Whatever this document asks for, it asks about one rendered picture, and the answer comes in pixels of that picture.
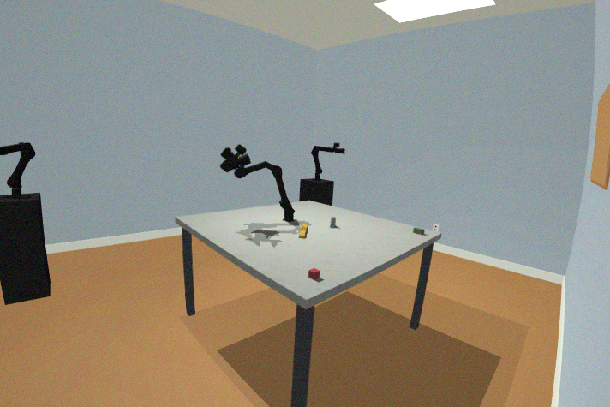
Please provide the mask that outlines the small red cube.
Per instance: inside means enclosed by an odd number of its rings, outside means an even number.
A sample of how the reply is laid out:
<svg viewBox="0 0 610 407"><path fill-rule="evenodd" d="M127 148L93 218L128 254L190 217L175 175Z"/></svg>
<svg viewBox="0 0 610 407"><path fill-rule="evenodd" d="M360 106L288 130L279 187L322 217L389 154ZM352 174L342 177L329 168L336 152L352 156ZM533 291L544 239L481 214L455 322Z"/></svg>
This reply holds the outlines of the small red cube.
<svg viewBox="0 0 610 407"><path fill-rule="evenodd" d="M313 280L316 280L317 278L320 277L320 270L318 270L316 268L310 269L308 271L308 277L313 279Z"/></svg>

